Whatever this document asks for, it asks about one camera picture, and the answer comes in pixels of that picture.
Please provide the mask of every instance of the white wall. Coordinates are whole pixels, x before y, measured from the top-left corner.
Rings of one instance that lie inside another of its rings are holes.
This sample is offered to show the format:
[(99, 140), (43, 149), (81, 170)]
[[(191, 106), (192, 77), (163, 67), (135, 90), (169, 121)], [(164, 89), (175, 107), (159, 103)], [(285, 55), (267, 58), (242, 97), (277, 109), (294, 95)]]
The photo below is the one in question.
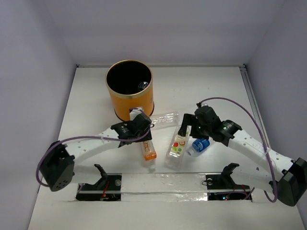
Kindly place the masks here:
[[(307, 160), (307, 1), (287, 0), (248, 63), (272, 147)], [(299, 202), (307, 226), (307, 194)]]
[(284, 0), (45, 0), (78, 64), (242, 64)]
[(1, 1), (0, 228), (27, 228), (35, 169), (58, 138), (75, 64), (43, 1)]

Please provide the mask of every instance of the bottle with blue label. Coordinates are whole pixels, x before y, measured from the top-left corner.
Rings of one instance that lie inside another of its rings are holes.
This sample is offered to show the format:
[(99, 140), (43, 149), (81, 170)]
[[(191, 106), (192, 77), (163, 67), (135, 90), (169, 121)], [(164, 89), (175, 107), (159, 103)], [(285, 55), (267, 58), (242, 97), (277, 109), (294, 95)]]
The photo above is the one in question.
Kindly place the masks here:
[(206, 139), (197, 139), (193, 142), (192, 146), (188, 149), (188, 155), (192, 157), (200, 156), (208, 147), (210, 141)]

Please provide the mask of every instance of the gold rim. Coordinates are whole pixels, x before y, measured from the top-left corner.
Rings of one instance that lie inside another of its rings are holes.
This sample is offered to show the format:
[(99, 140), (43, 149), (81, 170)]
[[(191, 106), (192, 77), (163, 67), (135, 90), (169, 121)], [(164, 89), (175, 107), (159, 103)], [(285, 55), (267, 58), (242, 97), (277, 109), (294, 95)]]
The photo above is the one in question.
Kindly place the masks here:
[(107, 86), (107, 88), (108, 88), (108, 90), (109, 90), (110, 93), (116, 95), (117, 97), (125, 98), (125, 99), (131, 99), (131, 98), (137, 98), (137, 97), (143, 96), (143, 95), (146, 94), (146, 93), (152, 88), (152, 86), (153, 86), (153, 84), (152, 84), (152, 82), (153, 82), (153, 73), (152, 73), (152, 70), (151, 70), (145, 63), (143, 63), (143, 62), (141, 62), (141, 61), (137, 61), (137, 60), (123, 60), (123, 61), (120, 61), (120, 62), (115, 63), (114, 65), (112, 65), (112, 66), (107, 70), (105, 79), (107, 78), (107, 75), (108, 75), (109, 71), (110, 71), (111, 69), (113, 69), (114, 66), (117, 66), (117, 65), (119, 65), (119, 64), (121, 64), (121, 63), (123, 63), (123, 62), (128, 62), (128, 61), (139, 62), (139, 63), (143, 64), (144, 66), (146, 66), (147, 69), (149, 69), (149, 71), (150, 71), (151, 80), (150, 80), (148, 86), (147, 86), (144, 90), (142, 90), (141, 92), (134, 93), (134, 94), (121, 94), (121, 93), (115, 92), (113, 89), (110, 88), (110, 86), (108, 85), (108, 83), (107, 83), (107, 81), (106, 81), (106, 86)]

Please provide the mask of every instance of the orange bin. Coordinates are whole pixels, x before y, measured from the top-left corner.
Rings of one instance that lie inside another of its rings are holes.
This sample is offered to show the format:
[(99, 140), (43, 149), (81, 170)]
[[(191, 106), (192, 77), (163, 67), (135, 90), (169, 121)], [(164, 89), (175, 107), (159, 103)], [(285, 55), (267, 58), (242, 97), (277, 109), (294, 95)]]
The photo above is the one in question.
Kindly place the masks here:
[(114, 64), (106, 73), (106, 85), (119, 119), (130, 120), (134, 107), (142, 107), (148, 116), (153, 113), (153, 76), (144, 63), (124, 60)]

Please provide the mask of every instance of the tabletop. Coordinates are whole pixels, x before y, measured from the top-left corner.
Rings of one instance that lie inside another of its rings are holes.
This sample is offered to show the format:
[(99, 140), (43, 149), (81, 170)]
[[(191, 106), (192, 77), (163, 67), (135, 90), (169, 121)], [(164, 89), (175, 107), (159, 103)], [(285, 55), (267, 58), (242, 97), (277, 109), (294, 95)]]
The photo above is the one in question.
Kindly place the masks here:
[[(252, 112), (239, 67), (152, 67), (153, 114), (193, 113), (202, 99), (233, 99)], [(108, 68), (77, 68), (59, 139), (96, 135), (120, 122), (114, 114), (105, 84)], [(222, 119), (240, 124), (259, 138), (250, 118), (236, 105), (208, 102)], [(207, 201), (201, 185), (204, 173), (221, 172), (229, 163), (246, 167), (255, 163), (220, 143), (197, 158), (184, 155), (179, 171), (164, 165), (175, 127), (152, 131), (157, 152), (156, 170), (142, 164), (142, 151), (134, 143), (112, 149), (83, 162), (99, 162), (107, 173), (122, 173), (122, 196), (117, 202), (76, 201), (76, 184), (51, 192), (40, 187), (29, 229), (304, 229), (297, 207), (269, 203), (255, 190), (250, 201)]]

